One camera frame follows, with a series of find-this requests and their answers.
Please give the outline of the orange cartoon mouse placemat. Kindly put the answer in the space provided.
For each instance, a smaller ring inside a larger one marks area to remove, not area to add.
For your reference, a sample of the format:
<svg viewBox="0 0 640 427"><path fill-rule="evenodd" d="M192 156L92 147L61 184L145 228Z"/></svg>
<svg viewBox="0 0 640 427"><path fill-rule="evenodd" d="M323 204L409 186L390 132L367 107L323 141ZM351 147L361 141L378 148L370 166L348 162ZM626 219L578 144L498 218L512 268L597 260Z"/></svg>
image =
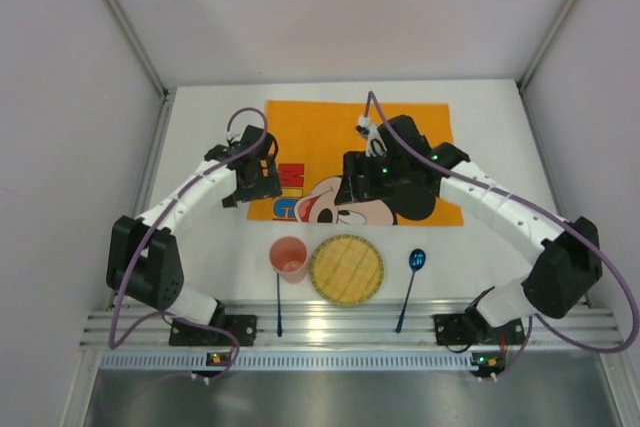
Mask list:
<svg viewBox="0 0 640 427"><path fill-rule="evenodd" d="M356 103L267 101L269 132L279 147L276 165L282 196L252 202L247 218L350 226L462 226L459 207L418 190L385 201L334 204L344 153L366 146L356 132L364 109Z"/></svg>

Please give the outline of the pink plastic cup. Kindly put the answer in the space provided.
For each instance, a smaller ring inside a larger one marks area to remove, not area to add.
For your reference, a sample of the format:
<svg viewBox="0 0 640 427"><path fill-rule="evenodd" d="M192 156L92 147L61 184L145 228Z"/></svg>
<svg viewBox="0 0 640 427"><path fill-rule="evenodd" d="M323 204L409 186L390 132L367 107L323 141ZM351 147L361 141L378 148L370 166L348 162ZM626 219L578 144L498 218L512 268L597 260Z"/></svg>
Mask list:
<svg viewBox="0 0 640 427"><path fill-rule="evenodd" d="M308 249L299 238L285 236L272 244L269 261L282 280L298 284L308 272Z"/></svg>

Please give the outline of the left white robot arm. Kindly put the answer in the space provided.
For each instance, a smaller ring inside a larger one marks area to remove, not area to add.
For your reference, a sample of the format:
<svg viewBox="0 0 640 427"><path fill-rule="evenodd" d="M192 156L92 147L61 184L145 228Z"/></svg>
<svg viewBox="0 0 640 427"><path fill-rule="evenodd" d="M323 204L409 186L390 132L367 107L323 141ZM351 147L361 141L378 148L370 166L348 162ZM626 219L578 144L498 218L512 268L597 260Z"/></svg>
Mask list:
<svg viewBox="0 0 640 427"><path fill-rule="evenodd" d="M189 285L178 240L212 210L281 195L275 165L278 144L249 125L204 156L195 171L155 207L112 228L106 284L157 311L211 325L221 303Z"/></svg>

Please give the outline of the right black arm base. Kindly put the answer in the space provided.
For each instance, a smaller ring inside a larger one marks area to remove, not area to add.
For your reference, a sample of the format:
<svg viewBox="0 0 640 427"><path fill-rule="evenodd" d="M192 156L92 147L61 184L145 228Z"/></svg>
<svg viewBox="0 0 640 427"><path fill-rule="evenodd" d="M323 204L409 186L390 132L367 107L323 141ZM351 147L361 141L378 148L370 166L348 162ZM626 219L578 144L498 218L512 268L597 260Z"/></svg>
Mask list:
<svg viewBox="0 0 640 427"><path fill-rule="evenodd" d="M483 319L467 313L435 314L433 323L436 344L442 347L521 345L526 332L521 320L491 327Z"/></svg>

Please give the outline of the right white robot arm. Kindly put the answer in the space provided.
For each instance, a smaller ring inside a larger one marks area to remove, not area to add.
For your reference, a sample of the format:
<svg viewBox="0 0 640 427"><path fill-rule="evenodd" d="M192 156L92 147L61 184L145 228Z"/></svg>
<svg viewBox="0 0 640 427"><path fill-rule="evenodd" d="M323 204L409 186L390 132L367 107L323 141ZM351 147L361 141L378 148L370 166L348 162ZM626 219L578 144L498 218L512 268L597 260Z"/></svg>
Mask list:
<svg viewBox="0 0 640 427"><path fill-rule="evenodd" d="M427 195L461 207L505 239L528 262L527 275L483 291L465 310L478 329L501 327L535 314L560 319L602 276L599 258L558 226L516 201L451 143L429 145L407 115L376 125L361 116L363 151L343 156L336 205L406 200Z"/></svg>

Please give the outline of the round woven bamboo plate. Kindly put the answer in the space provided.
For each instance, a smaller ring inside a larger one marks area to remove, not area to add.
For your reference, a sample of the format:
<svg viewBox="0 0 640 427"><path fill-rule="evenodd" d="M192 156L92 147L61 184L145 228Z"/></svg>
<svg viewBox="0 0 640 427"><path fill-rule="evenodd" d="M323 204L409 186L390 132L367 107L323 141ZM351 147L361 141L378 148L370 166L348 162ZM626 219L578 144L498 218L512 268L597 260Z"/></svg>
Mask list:
<svg viewBox="0 0 640 427"><path fill-rule="evenodd" d="M327 302L354 307L371 300L385 277L381 254L363 237L341 234L324 240L313 252L309 278Z"/></svg>

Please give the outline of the blue metallic spoon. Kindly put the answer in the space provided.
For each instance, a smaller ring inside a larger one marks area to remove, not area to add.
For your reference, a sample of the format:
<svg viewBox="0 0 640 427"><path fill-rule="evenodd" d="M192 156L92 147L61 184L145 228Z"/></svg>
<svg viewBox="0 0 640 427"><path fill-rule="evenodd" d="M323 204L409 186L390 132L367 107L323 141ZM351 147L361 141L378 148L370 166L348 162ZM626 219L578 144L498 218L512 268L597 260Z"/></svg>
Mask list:
<svg viewBox="0 0 640 427"><path fill-rule="evenodd" d="M421 248L415 248L409 254L408 266L409 266L409 269L411 271L411 277L410 277L409 284L408 284L408 287L407 287L407 291L406 291L406 295L405 295L404 302L403 302L403 305L402 305L402 309L400 311L400 314L399 314L399 317L398 317L398 321L397 321L397 324L396 324L396 327L395 327L395 333L396 334L400 334L402 332L402 330L403 330L406 311L407 311L407 308L408 308L408 303L409 303L409 299L410 299L410 295L411 295L411 292L412 292L412 288L413 288L413 284L414 284L414 280L415 280L416 274L425 266L426 262L427 262L427 254Z"/></svg>

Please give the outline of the blue metallic fork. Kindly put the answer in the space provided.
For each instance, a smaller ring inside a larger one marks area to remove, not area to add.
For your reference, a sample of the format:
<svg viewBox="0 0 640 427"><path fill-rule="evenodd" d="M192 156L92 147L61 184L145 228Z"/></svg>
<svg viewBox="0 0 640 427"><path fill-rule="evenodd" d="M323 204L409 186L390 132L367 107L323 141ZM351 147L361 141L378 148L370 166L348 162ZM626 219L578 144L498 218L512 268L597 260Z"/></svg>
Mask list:
<svg viewBox="0 0 640 427"><path fill-rule="evenodd" d="M277 336L279 338L283 335L283 323L282 323L282 301L281 301L281 277L276 273L276 302L277 302Z"/></svg>

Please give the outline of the aluminium front rail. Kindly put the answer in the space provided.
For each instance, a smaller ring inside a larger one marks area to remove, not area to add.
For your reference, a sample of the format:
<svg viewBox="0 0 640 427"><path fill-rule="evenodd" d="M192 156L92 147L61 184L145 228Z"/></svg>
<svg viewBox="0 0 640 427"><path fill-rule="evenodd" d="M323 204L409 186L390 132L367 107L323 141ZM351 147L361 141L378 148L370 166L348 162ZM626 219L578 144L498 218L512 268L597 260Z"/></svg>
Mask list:
<svg viewBox="0 0 640 427"><path fill-rule="evenodd" d="M453 301L413 301L408 305L403 330L395 332L401 301L374 301L356 307L338 307L324 301L282 301L283 336L278 337L276 301L231 302L227 314L255 315L258 348L390 347L437 348L433 316L462 311L463 304ZM134 321L150 313L142 304L130 303L120 315L117 334ZM623 334L613 313L605 308L578 304L562 319L546 320L552 327L580 343L594 347L615 347ZM111 312L95 311L88 316L79 346L83 349L107 348ZM149 319L126 339L123 348L151 349L168 347L170 326L160 317ZM542 350L566 350L571 345L534 320L530 347Z"/></svg>

